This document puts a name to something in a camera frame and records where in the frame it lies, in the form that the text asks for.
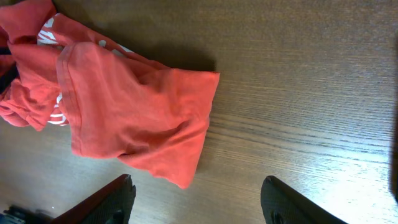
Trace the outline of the orange t-shirt with white print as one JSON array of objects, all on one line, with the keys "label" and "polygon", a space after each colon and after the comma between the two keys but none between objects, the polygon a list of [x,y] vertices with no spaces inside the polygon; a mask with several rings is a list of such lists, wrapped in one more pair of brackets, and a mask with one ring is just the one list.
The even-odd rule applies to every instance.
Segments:
[{"label": "orange t-shirt with white print", "polygon": [[1,117],[37,131],[68,126],[78,156],[117,158],[186,189],[219,79],[146,59],[51,1],[1,8]]}]

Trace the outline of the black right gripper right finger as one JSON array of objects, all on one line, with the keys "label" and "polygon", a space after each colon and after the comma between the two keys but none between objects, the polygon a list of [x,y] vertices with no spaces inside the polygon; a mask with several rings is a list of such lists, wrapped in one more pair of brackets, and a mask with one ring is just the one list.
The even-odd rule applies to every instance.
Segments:
[{"label": "black right gripper right finger", "polygon": [[263,181],[261,208],[270,224],[346,224],[273,175]]}]

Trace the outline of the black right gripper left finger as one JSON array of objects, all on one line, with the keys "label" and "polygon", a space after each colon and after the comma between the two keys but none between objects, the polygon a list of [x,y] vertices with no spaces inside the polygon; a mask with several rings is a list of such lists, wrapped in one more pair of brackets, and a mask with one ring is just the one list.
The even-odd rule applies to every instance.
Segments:
[{"label": "black right gripper left finger", "polygon": [[99,191],[51,221],[52,224],[128,224],[136,186],[120,175]]}]

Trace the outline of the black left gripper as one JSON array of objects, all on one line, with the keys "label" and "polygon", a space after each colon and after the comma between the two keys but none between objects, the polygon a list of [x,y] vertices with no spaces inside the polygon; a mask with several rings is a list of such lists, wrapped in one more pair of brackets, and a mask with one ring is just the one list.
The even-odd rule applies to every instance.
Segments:
[{"label": "black left gripper", "polygon": [[17,206],[1,212],[1,224],[49,224],[53,218]]}]

